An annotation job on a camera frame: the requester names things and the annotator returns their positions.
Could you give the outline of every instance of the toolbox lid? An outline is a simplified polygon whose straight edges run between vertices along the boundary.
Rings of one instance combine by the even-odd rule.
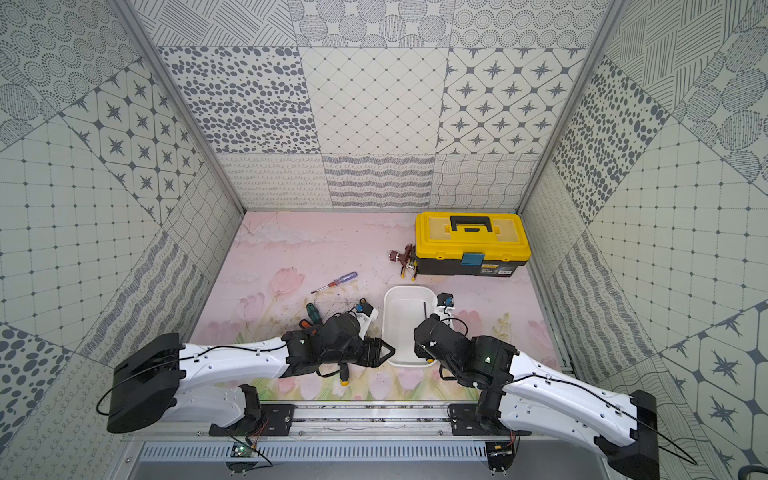
[[[424,212],[416,216],[416,255],[437,260],[483,253],[486,260],[527,262],[531,248],[514,214]]]

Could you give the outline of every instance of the toolbox handle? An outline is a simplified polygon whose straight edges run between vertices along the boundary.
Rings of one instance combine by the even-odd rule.
[[[463,215],[451,215],[451,230],[458,231],[457,225],[485,225],[489,232],[493,233],[490,217],[466,217]]]

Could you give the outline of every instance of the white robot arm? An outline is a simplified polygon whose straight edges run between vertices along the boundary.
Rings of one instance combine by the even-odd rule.
[[[452,295],[439,296],[452,306]],[[543,366],[492,336],[468,339],[439,315],[414,329],[416,355],[440,376],[481,391],[475,421],[487,433],[534,431],[585,447],[635,480],[658,480],[656,399],[599,389]],[[447,369],[452,376],[443,376]]]
[[[107,430],[133,432],[157,421],[210,422],[231,435],[253,432],[262,421],[258,393],[241,385],[221,389],[215,383],[319,373],[324,363],[337,363],[342,383],[349,363],[381,366],[395,350],[367,337],[379,311],[361,299],[348,312],[320,325],[290,330],[281,337],[255,343],[206,346],[181,344],[178,334],[157,337],[114,370]],[[382,348],[388,352],[382,355]]]
[[[435,312],[414,330],[414,349],[417,356],[441,363],[443,379],[481,391],[475,411],[481,430],[544,433],[607,457],[612,468],[630,478],[658,480],[652,395],[608,392],[543,366],[494,337],[468,339],[450,326],[453,310],[453,295],[438,295]],[[210,422],[228,435],[254,432],[263,422],[256,389],[221,389],[215,383],[321,375],[323,363],[337,363],[332,374],[346,382],[348,363],[378,367],[394,354],[381,339],[366,337],[377,316],[362,299],[322,325],[262,342],[202,346],[180,344],[177,334],[159,336],[115,368],[107,430],[132,432],[168,421]],[[385,355],[382,348],[388,350]],[[443,369],[453,376],[444,377]]]

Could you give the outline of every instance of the pink floral mat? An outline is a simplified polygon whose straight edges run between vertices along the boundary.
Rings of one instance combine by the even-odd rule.
[[[395,285],[427,286],[455,296],[455,316],[471,338],[493,335],[552,368],[558,362],[548,328],[525,267],[512,278],[419,276],[400,278],[390,250],[415,242],[415,214],[261,213],[246,214],[223,269],[192,335],[199,344],[247,343],[298,329],[305,305],[315,303],[323,318],[348,310],[360,298],[379,309],[369,335],[381,333],[382,305]],[[316,295],[312,290],[345,273],[358,277]],[[336,366],[324,366],[330,372]],[[439,378],[438,367],[378,369],[349,366],[342,387],[338,376],[243,379],[264,400],[460,400],[478,392]]]

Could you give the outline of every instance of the yellow toolbox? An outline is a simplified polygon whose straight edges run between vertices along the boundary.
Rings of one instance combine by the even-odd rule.
[[[529,258],[531,248],[517,215],[416,216],[416,262],[422,275],[512,276]]]

